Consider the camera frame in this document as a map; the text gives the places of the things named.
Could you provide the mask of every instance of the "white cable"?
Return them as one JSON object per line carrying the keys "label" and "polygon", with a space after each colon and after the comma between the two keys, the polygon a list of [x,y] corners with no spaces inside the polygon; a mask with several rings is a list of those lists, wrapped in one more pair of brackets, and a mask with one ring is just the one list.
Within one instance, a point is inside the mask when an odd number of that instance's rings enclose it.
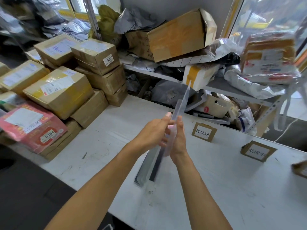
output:
{"label": "white cable", "polygon": [[299,118],[302,117],[302,116],[305,115],[305,114],[307,114],[307,112],[301,114],[301,115],[298,116],[295,120],[293,120],[293,121],[286,127],[285,131],[284,131],[276,140],[274,140],[273,142],[278,141],[278,140],[286,133],[286,131],[289,129],[289,127],[290,127],[293,123],[295,123],[297,120],[299,120]]}

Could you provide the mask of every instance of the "stack of boxes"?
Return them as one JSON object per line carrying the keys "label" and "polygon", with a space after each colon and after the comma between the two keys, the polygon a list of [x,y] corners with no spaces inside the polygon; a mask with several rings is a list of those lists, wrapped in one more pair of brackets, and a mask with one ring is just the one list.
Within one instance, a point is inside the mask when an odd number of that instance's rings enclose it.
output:
{"label": "stack of boxes", "polygon": [[35,48],[45,66],[29,60],[10,70],[0,64],[0,72],[7,69],[0,74],[0,127],[52,160],[109,104],[122,104],[126,77],[113,44],[62,34]]}

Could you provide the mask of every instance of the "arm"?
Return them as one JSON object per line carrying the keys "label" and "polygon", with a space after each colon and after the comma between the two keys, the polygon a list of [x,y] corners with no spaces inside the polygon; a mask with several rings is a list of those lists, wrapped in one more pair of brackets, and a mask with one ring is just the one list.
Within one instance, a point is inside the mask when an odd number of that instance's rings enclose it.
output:
{"label": "arm", "polygon": [[171,151],[185,196],[192,230],[231,230],[231,226],[209,193],[186,150],[181,116],[177,120],[177,135]]}
{"label": "arm", "polygon": [[171,113],[154,119],[94,177],[78,190],[45,230],[96,230],[136,160],[156,146],[164,146]]}

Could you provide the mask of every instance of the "red box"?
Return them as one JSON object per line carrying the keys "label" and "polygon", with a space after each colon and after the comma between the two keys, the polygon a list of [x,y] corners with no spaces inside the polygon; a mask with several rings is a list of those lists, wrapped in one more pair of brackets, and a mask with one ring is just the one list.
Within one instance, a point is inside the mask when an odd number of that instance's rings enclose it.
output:
{"label": "red box", "polygon": [[67,131],[58,117],[30,101],[2,116],[0,127],[37,154]]}

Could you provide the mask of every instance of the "forearm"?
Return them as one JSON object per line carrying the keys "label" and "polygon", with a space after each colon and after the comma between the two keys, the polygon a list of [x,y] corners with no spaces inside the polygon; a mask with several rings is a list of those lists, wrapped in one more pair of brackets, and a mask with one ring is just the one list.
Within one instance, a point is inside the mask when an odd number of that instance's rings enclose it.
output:
{"label": "forearm", "polygon": [[50,229],[96,230],[142,149],[128,143],[102,170],[92,177],[54,216]]}
{"label": "forearm", "polygon": [[232,229],[186,153],[176,162],[192,230]]}

